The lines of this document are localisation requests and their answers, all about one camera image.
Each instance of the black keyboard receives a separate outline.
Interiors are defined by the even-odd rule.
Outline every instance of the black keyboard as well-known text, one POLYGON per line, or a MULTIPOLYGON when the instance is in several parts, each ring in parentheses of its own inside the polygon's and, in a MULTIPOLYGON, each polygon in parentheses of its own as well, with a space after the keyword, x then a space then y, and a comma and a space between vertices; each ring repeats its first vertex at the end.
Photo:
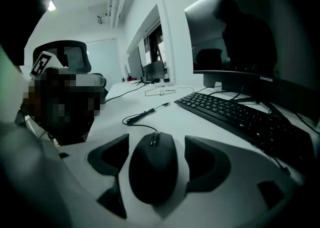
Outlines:
POLYGON ((267 114, 201 93, 190 94, 175 103, 302 173, 306 173, 315 161, 310 135, 274 113, 267 114))

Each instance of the black mouse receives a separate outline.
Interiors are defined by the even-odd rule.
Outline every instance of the black mouse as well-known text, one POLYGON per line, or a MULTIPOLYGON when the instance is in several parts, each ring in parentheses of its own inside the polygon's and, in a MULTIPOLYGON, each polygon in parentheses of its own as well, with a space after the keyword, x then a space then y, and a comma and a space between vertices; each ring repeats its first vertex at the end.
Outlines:
POLYGON ((143 137, 129 165, 134 195, 147 204, 163 203, 175 189, 177 176, 178 156, 172 136, 156 132, 143 137))

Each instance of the whiteboard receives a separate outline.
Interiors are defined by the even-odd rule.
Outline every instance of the whiteboard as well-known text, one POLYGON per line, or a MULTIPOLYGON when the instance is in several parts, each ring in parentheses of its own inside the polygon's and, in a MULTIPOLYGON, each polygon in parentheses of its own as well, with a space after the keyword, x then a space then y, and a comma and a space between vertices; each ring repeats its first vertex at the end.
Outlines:
POLYGON ((122 81, 117 40, 103 40, 86 44, 86 46, 92 67, 90 73, 101 73, 106 79, 105 88, 110 91, 113 84, 122 81))

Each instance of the white desk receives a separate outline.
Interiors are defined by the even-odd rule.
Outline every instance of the white desk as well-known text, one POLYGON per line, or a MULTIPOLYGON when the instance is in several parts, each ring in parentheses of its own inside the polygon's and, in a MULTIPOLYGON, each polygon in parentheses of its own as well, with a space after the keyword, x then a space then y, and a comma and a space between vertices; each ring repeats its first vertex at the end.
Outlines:
MULTIPOLYGON (((107 98, 110 99, 116 97, 125 92, 136 89, 140 86, 141 85, 137 86, 129 83, 115 84, 113 85, 107 98)), ((172 90, 177 87, 186 86, 176 85, 165 88, 157 88, 153 91, 148 92, 148 94, 155 94, 160 90, 172 90)), ((128 133, 130 136, 129 157, 119 174, 119 183, 123 201, 128 214, 127 220, 132 221, 136 224, 138 223, 142 226, 156 225, 162 220, 162 217, 154 214, 154 210, 150 205, 146 205, 138 201, 134 197, 129 185, 128 169, 130 158, 135 146, 143 138, 143 136, 149 133, 153 133, 154 131, 146 127, 125 126, 122 124, 122 120, 125 117, 138 114, 143 111, 147 111, 166 102, 171 102, 169 106, 157 109, 155 113, 148 115, 147 117, 139 121, 137 124, 149 125, 156 128, 159 132, 164 132, 173 136, 176 143, 179 158, 180 184, 177 184, 177 187, 180 186, 181 191, 183 191, 184 186, 189 180, 189 168, 187 162, 184 159, 186 135, 216 140, 225 144, 234 145, 264 155, 260 150, 254 148, 245 140, 218 127, 217 125, 214 125, 194 115, 193 113, 179 107, 177 104, 174 103, 175 100, 192 93, 192 89, 177 89, 175 94, 145 97, 145 91, 152 88, 154 88, 154 85, 147 85, 138 89, 137 91, 128 93, 120 98, 113 99, 107 102, 104 106, 102 106, 99 116, 96 117, 87 137, 86 143, 64 146, 59 148, 59 152, 66 152, 71 155, 70 158, 68 157, 64 159, 67 166, 70 167, 71 173, 74 174, 74 176, 80 182, 80 184, 83 187, 85 187, 92 196, 98 198, 98 196, 106 190, 106 187, 113 184, 114 178, 101 176, 99 174, 91 174, 90 176, 89 173, 92 173, 93 169, 91 166, 89 166, 89 164, 84 164, 84 158, 86 158, 87 154, 91 150, 101 145, 104 145, 120 137, 123 134, 128 133)), ((194 89, 195 91, 198 91, 202 88, 203 87, 194 89)), ((202 91, 202 93, 208 94, 213 91, 213 89, 205 89, 202 91)), ((235 94, 233 93, 215 94, 215 96, 224 99, 229 99, 234 95, 235 94)), ((268 112, 268 109, 266 109, 263 105, 257 105, 254 103, 247 103, 246 105, 250 105, 253 108, 268 112)), ((319 144, 319 138, 317 137, 317 135, 314 134, 304 124, 302 124, 293 114, 290 114, 290 112, 287 112, 286 110, 283 110, 281 108, 279 108, 279 110, 290 120, 290 122, 293 125, 300 127, 311 134, 311 138, 314 143, 314 149, 315 152, 317 152, 319 144)), ((291 167, 289 167, 289 169, 291 172, 291 177, 298 184, 302 184, 304 181, 304 177, 291 167)))

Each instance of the pixelated area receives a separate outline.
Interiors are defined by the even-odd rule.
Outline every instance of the pixelated area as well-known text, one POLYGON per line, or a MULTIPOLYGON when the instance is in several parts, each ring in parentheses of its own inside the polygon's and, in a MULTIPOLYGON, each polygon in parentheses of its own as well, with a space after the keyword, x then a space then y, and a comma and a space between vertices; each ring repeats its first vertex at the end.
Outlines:
POLYGON ((23 108, 60 145, 84 142, 107 91, 92 74, 48 68, 29 84, 23 108))

